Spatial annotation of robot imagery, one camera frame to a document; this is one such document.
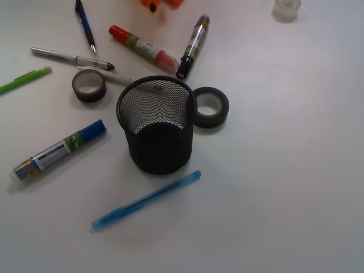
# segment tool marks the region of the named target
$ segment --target orange object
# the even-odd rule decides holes
[[[164,1],[165,3],[171,5],[171,7],[178,7],[183,2],[183,0],[164,0]],[[154,13],[157,10],[157,7],[159,6],[159,0],[140,0],[140,2],[142,3],[143,6],[148,7],[152,13]]]
[[[146,6],[150,9],[152,13],[157,10],[159,6],[159,0],[140,0],[143,6]]]
[[[168,3],[170,5],[178,7],[180,4],[182,4],[183,0],[164,0],[165,3]]]

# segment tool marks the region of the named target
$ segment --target pen clip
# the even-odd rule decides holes
[[[76,12],[76,14],[77,14],[77,17],[78,17],[78,18],[79,18],[79,20],[80,20],[80,23],[82,24],[82,19],[81,19],[80,13],[79,13],[79,11],[78,11],[77,4],[75,4],[75,12]]]

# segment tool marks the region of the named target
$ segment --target clear tape roll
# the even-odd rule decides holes
[[[273,13],[285,20],[295,20],[301,7],[301,0],[275,0]]]

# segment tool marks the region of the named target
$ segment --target blue ballpoint pen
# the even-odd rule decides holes
[[[193,182],[195,182],[197,179],[199,179],[201,176],[200,171],[196,171],[191,173],[188,176],[185,176],[173,183],[168,184],[165,187],[162,187],[158,189],[155,192],[150,193],[149,195],[145,195],[144,197],[126,205],[122,206],[121,208],[118,208],[116,210],[113,210],[112,212],[108,213],[105,216],[102,216],[101,218],[95,220],[92,222],[92,227],[96,230],[104,227],[107,224],[110,224],[111,222],[114,222],[120,218],[123,218],[133,212],[136,212],[139,209],[142,209],[144,206],[149,204],[150,202],[156,200],[159,197],[162,197],[163,195],[174,191],[176,189],[180,189],[186,185],[189,185]]]
[[[91,28],[90,28],[89,22],[87,21],[86,13],[85,13],[81,0],[76,0],[75,11],[84,28],[87,41],[89,42],[89,44],[91,46],[91,50],[96,55],[95,41],[93,39]]]

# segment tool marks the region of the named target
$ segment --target red-capped marker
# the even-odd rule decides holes
[[[164,50],[160,50],[150,43],[142,41],[139,37],[118,26],[111,26],[109,32],[115,39],[119,40],[136,53],[147,58],[152,63],[155,63],[171,72],[176,72],[178,69],[179,62],[171,55],[167,54]]]

